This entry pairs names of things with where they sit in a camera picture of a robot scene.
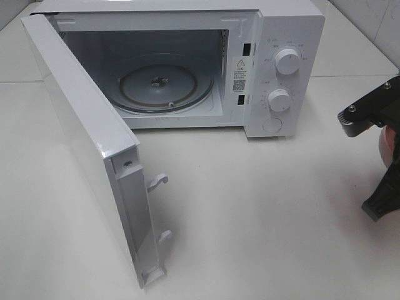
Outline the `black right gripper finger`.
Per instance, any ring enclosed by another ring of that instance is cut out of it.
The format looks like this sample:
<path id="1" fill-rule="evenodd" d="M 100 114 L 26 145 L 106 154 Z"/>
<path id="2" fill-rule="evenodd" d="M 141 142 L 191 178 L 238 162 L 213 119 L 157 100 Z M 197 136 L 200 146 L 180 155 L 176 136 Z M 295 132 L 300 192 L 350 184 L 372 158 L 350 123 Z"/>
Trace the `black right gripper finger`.
<path id="1" fill-rule="evenodd" d="M 374 222 L 399 210 L 399 158 L 391 163 L 376 190 L 361 208 Z"/>

